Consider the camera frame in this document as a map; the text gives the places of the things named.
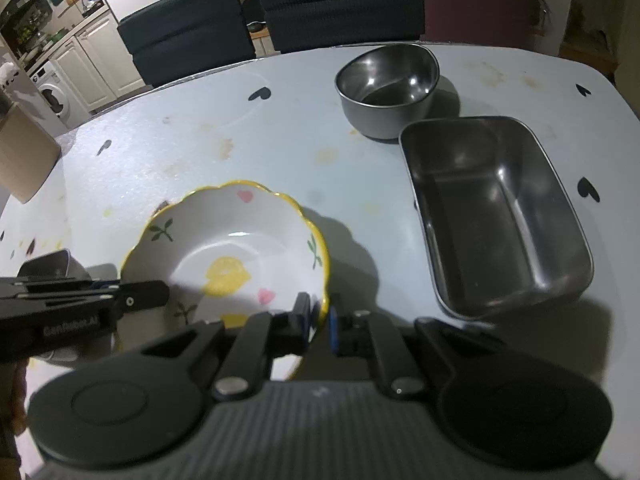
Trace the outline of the person's left hand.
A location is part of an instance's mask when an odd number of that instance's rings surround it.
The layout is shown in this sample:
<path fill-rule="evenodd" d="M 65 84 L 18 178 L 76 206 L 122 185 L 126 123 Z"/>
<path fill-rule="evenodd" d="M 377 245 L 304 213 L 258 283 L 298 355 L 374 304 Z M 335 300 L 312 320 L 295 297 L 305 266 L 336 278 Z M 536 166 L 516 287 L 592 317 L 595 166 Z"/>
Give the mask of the person's left hand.
<path fill-rule="evenodd" d="M 25 399 L 28 361 L 1 365 L 1 478 L 21 478 L 15 439 L 26 429 Z"/>

